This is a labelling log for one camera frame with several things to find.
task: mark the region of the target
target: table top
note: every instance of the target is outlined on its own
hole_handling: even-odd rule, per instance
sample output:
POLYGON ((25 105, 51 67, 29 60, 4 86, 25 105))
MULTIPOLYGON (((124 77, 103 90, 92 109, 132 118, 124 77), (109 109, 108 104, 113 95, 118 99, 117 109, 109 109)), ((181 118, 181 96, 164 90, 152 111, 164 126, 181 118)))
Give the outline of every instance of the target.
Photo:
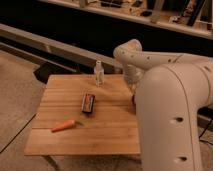
POLYGON ((26 155, 139 154, 135 107, 122 75, 105 75, 100 87, 93 75, 52 75, 33 121, 26 155), (83 95, 95 95, 93 113, 81 112, 83 95), (52 133, 68 119, 84 126, 52 133))

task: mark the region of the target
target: floor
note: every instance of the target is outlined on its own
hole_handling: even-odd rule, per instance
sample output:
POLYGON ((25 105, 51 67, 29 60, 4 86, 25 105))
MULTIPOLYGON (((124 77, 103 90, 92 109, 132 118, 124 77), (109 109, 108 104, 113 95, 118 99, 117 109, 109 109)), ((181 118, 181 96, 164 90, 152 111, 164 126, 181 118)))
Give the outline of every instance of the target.
MULTIPOLYGON (((33 116, 45 89, 45 85, 33 75, 33 71, 38 67, 22 58, 0 51, 0 171, 54 170, 42 157, 24 155, 33 116)), ((213 142, 213 132, 207 131, 203 138, 213 142)), ((200 145, 204 171, 212 171, 213 147, 204 143, 200 145)), ((63 171, 142 170, 140 157, 136 155, 53 158, 63 171)))

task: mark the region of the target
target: wooden plank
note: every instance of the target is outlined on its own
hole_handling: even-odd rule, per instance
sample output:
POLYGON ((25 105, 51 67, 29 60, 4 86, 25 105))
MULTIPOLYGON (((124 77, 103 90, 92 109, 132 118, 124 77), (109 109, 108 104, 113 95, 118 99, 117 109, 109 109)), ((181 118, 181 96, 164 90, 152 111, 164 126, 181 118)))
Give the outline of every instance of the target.
POLYGON ((94 75, 52 75, 49 78, 48 89, 70 89, 74 91, 105 90, 127 91, 128 88, 123 81, 123 76, 119 74, 105 75, 105 83, 97 87, 94 75))
POLYGON ((52 128, 54 125, 68 119, 82 122, 84 124, 83 128, 90 128, 92 126, 95 128, 115 127, 116 124, 136 127, 137 121, 134 110, 134 107, 129 106, 95 107, 94 113, 87 117, 81 113, 78 107, 57 107, 50 110, 42 108, 36 116, 33 128, 52 128))
POLYGON ((137 128, 103 128, 81 131, 73 129, 58 133, 33 129, 27 155, 97 155, 139 154, 137 128))
POLYGON ((122 75, 106 75, 97 87, 92 75, 53 75, 46 86, 26 146, 27 155, 139 153, 132 95, 122 75), (81 112, 83 94, 95 94, 89 117, 81 112), (82 122, 61 132, 51 128, 68 119, 82 122))

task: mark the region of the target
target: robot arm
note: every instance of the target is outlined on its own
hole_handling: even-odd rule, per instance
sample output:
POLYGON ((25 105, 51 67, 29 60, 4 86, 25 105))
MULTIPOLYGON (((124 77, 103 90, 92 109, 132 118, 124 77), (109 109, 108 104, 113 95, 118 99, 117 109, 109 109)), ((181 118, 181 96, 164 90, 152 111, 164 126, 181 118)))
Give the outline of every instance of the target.
POLYGON ((143 171, 202 171, 197 110, 213 103, 213 59, 142 52, 137 40, 118 46, 114 56, 126 78, 137 73, 128 65, 146 71, 136 77, 135 97, 143 171))

